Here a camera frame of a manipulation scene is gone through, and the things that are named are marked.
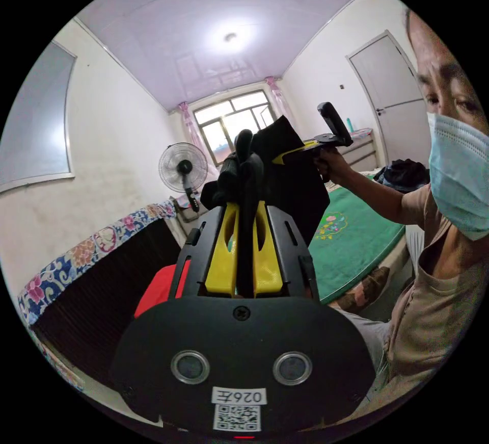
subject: lens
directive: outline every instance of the lens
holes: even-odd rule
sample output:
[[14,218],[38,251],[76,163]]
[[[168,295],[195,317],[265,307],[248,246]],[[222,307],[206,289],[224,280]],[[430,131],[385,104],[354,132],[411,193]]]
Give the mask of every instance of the lens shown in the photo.
[[207,379],[210,366],[197,351],[182,351],[172,359],[171,370],[175,378],[186,384],[199,384]]
[[312,362],[300,352],[282,354],[274,364],[275,379],[286,386],[301,384],[312,372]]

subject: pink curtain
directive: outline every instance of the pink curtain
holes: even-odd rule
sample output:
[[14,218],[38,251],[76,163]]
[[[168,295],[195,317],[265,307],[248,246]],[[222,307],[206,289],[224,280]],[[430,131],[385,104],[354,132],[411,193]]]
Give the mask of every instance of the pink curtain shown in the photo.
[[195,119],[193,119],[192,116],[190,115],[188,104],[186,102],[181,102],[178,105],[178,109],[182,113],[183,125],[185,129],[188,131],[191,143],[193,143],[198,149],[202,150],[202,152],[205,155],[205,158],[207,159],[208,173],[207,173],[206,182],[209,182],[210,180],[216,180],[219,177],[219,171],[214,165],[214,161],[210,156],[209,150],[207,150],[204,140],[202,140],[199,127],[197,126]]
[[290,124],[293,124],[294,118],[292,116],[292,112],[289,108],[289,105],[287,104],[287,101],[285,100],[284,95],[282,94],[282,91],[277,86],[275,79],[273,77],[267,77],[265,79],[265,82],[270,87],[271,93],[275,99],[275,104],[277,105],[277,109],[279,110],[280,116],[284,115],[290,121]]

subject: red object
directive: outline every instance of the red object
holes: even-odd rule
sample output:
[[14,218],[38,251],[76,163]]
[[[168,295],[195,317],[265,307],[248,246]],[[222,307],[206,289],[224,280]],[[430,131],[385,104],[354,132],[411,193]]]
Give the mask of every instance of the red object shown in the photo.
[[[185,286],[185,280],[187,278],[188,267],[190,265],[190,260],[187,260],[183,266],[182,275],[180,276],[180,282],[178,284],[177,293],[175,298],[180,298],[182,296],[183,287]],[[163,267],[160,269],[150,285],[146,289],[143,297],[139,301],[139,305],[134,313],[134,318],[142,315],[146,310],[164,303],[168,300],[170,295],[170,288],[172,286],[173,274],[175,273],[176,265]]]

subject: yellow bracket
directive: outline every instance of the yellow bracket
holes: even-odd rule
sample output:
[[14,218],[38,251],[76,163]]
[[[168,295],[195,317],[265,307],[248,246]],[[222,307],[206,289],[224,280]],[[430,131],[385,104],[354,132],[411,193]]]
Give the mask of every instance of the yellow bracket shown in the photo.
[[302,147],[295,148],[294,150],[289,150],[285,153],[281,153],[272,160],[272,163],[277,165],[284,165],[284,155],[288,155],[289,153],[297,152],[299,150],[307,150],[308,148],[317,145],[318,143],[319,142],[317,140],[308,140],[307,142],[304,142],[304,145]]
[[238,221],[238,205],[227,203],[205,280],[208,292],[229,295],[231,298],[234,298],[236,292]]
[[260,201],[253,225],[253,285],[255,298],[263,294],[279,293],[282,289],[282,284],[282,275],[280,274],[265,203]]

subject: teal bottle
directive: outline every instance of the teal bottle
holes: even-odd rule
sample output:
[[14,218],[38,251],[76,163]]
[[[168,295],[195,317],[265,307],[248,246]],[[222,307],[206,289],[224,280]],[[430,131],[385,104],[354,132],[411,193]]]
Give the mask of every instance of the teal bottle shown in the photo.
[[350,118],[347,118],[346,122],[348,123],[348,128],[350,128],[350,133],[353,133],[354,129],[353,129],[353,125],[351,124]]

